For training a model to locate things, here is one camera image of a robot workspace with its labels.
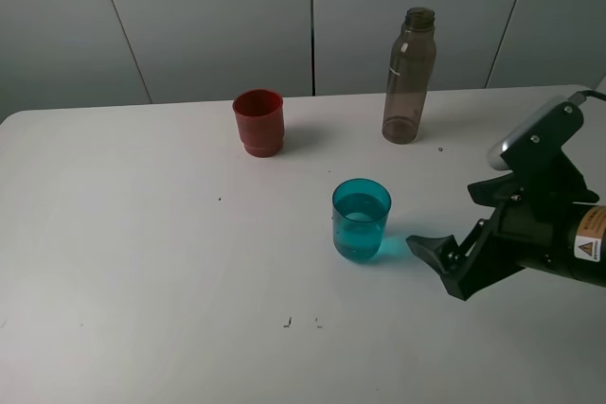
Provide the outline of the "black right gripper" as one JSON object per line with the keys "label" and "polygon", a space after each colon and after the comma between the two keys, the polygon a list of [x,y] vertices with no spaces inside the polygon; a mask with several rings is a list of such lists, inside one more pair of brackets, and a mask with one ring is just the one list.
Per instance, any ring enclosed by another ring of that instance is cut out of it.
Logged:
{"label": "black right gripper", "polygon": [[465,301],[524,269],[587,280],[587,262],[573,252],[587,203],[540,209],[526,199],[513,173],[467,188],[475,204],[493,213],[461,243],[454,236],[406,239],[411,253],[440,275],[450,295]]}

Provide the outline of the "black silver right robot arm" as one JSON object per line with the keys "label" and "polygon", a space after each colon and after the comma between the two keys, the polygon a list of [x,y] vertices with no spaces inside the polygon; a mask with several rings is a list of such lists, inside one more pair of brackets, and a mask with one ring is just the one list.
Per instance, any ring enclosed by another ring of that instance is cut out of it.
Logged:
{"label": "black silver right robot arm", "polygon": [[493,212],[462,242],[452,236],[406,240],[450,295],[467,300],[524,269],[604,286],[605,208],[585,185],[531,187],[508,174],[468,190]]}

